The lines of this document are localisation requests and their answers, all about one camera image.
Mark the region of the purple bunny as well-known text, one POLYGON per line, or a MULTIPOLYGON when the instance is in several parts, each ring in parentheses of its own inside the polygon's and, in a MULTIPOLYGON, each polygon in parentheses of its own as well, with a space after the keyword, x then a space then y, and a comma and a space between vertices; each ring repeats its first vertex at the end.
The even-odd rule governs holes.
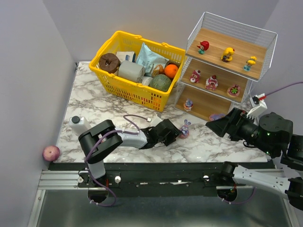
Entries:
POLYGON ((209 120, 210 121, 215 121, 215 120, 223 118, 224 116, 225 116, 225 114, 223 114, 223 113, 212 114, 212 115, 209 116, 209 120))
POLYGON ((189 125, 191 122, 189 122, 187 119, 184 120, 184 125, 181 127, 181 134, 179 135, 179 138, 186 139, 189 136, 189 125))
POLYGON ((190 100, 189 98, 184 102, 183 104, 184 110, 189 112, 191 111, 192 107, 193 107, 193 101, 190 100))

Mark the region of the pink strawberry cake toy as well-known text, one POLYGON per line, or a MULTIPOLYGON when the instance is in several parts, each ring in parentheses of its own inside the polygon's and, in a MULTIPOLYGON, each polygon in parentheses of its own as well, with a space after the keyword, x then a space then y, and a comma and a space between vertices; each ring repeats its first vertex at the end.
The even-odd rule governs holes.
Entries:
POLYGON ((235 84, 227 89, 227 95, 232 98, 238 97, 240 95, 240 92, 241 92, 241 88, 237 84, 235 84))

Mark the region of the pink bear with strawberry cake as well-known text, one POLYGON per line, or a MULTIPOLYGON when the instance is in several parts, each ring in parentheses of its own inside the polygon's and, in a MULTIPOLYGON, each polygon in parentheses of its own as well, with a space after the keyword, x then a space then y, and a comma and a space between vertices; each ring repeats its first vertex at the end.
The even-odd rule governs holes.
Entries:
POLYGON ((212 75, 205 82, 205 88, 207 90, 215 91, 218 87, 218 80, 216 75, 212 75))

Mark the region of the pink bear with santa hat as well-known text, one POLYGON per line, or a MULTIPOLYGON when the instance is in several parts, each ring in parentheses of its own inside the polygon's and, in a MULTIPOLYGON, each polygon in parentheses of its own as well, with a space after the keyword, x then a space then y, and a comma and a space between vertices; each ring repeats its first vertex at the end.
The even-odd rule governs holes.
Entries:
POLYGON ((190 82, 191 83, 198 83, 199 79, 200 79, 200 76, 201 76, 201 71, 200 70, 194 70, 192 72, 192 75, 190 76, 190 82))

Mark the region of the yellow hair blue figure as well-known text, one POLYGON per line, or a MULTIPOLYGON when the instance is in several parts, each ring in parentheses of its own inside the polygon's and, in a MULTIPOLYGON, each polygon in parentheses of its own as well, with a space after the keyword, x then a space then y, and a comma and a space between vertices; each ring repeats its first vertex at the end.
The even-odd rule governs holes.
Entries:
POLYGON ((245 71, 250 71, 251 67, 252 67, 253 65, 256 64, 256 60, 257 60, 256 56, 251 56, 251 57, 246 61, 246 64, 244 65, 243 69, 244 69, 245 71))

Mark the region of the yellow hair girl figure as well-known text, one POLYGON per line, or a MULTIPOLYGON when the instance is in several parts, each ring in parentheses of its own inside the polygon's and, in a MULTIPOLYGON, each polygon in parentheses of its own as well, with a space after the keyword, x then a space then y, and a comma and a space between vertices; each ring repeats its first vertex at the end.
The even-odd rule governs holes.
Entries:
POLYGON ((224 51, 223 51, 223 54, 221 56, 221 60, 223 62, 230 62, 232 61, 232 56, 234 54, 235 50, 231 47, 228 47, 226 48, 224 51))

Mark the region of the red cherry toy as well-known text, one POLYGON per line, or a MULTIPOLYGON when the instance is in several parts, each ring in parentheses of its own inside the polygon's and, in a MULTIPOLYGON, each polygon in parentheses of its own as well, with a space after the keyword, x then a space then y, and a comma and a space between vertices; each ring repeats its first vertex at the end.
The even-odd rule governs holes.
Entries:
POLYGON ((209 42, 208 41, 202 41, 200 42, 200 45, 197 46, 197 48, 199 48, 198 53, 199 54, 204 54, 205 51, 207 51, 209 49, 209 42))

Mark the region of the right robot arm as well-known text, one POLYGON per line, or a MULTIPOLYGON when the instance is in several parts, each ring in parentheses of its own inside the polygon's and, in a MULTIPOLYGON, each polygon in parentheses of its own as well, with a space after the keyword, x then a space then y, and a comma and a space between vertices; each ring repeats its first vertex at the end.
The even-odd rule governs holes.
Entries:
POLYGON ((258 166, 251 169, 241 164, 225 161, 220 172, 210 177, 216 185, 239 184, 253 186, 281 196, 299 209, 303 208, 303 137, 293 133, 293 122, 271 112, 258 124, 246 111, 233 108, 225 117, 206 123, 218 137, 228 135, 231 141, 242 140, 249 148, 256 148, 269 157, 266 165, 276 168, 274 158, 298 172, 297 177, 279 177, 258 166))

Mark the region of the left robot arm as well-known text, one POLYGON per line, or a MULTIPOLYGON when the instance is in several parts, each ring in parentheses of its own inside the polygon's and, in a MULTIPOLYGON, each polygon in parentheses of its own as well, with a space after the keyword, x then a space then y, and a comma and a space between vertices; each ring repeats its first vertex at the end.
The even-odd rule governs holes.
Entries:
POLYGON ((105 120, 83 132, 78 140, 88 169, 97 180, 106 174, 104 159, 117 147, 150 149, 158 143, 168 146, 181 134, 182 131, 169 119, 162 120, 155 126, 127 130, 115 127, 111 120, 105 120))

